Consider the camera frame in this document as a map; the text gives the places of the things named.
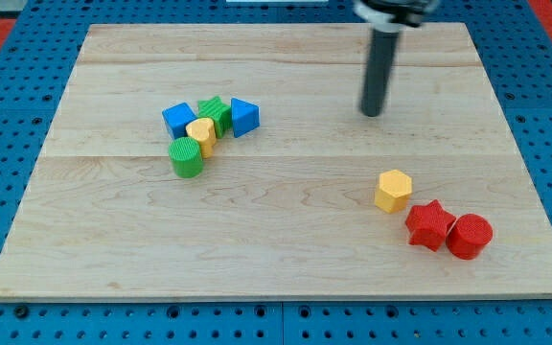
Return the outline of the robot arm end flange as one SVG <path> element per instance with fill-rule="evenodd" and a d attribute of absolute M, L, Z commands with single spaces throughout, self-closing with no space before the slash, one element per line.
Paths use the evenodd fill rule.
<path fill-rule="evenodd" d="M 383 33 L 418 28 L 440 5 L 440 0 L 355 0 L 354 13 Z"/>

